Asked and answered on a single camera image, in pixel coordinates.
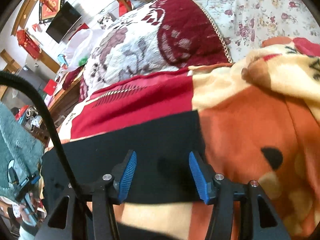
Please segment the left hand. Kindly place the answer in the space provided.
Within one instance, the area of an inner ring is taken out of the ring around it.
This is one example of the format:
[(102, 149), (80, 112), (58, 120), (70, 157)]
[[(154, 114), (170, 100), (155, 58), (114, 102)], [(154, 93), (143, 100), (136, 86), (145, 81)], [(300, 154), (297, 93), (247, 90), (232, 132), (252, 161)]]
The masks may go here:
[(23, 221), (30, 223), (30, 217), (29, 217), (28, 210), (23, 204), (19, 205), (19, 211), (20, 211), (20, 214), (21, 214)]

